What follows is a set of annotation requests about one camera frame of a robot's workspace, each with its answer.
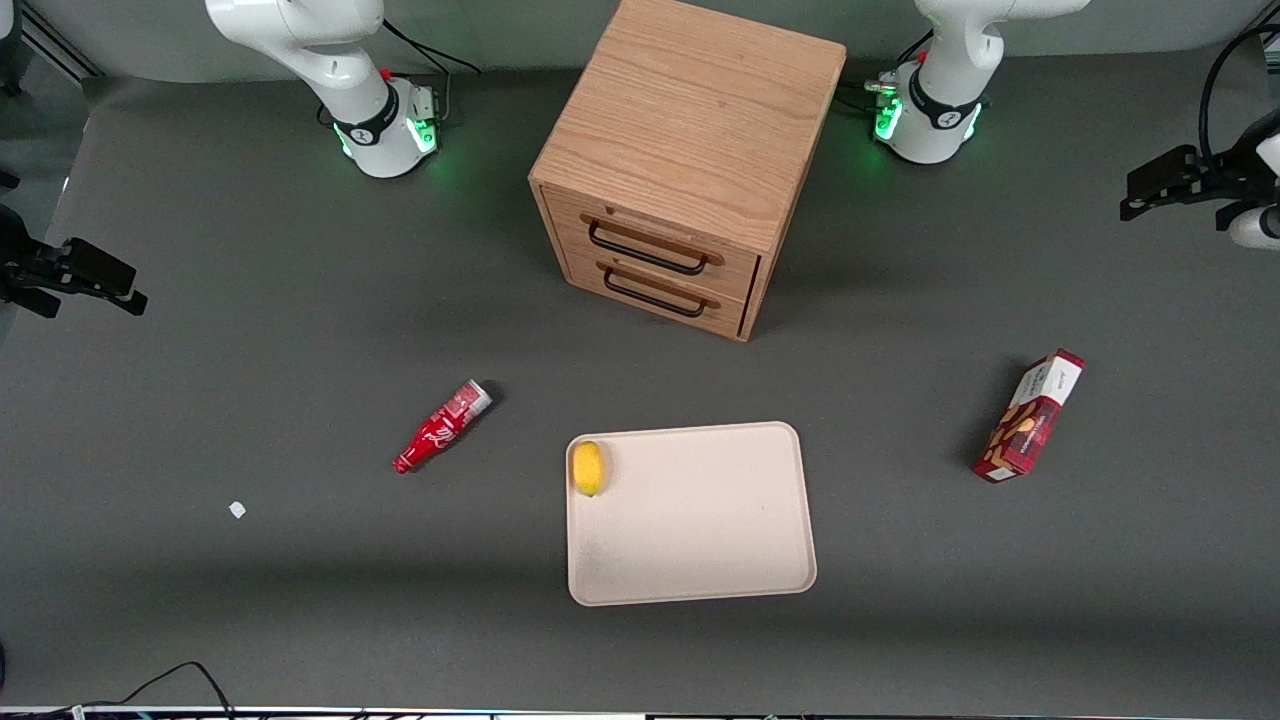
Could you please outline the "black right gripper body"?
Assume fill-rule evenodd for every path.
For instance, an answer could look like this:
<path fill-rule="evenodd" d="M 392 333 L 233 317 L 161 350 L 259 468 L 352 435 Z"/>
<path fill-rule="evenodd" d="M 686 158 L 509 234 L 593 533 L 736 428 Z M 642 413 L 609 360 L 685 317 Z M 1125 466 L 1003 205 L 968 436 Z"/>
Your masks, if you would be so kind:
<path fill-rule="evenodd" d="M 1 287 L 4 293 L 63 291 L 65 249 L 36 240 L 26 222 L 1 205 Z"/>

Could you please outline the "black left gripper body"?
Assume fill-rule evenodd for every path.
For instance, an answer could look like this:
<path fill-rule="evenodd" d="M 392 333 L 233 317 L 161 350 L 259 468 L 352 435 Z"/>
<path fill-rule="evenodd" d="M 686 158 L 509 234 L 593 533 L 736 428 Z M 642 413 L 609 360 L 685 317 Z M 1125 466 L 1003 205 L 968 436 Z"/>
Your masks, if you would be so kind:
<path fill-rule="evenodd" d="M 1245 200 L 1247 210 L 1230 225 L 1228 233 L 1277 232 L 1277 159 L 1279 136 L 1242 137 L 1228 151 L 1213 158 L 1211 170 L 1201 188 L 1210 201 Z"/>

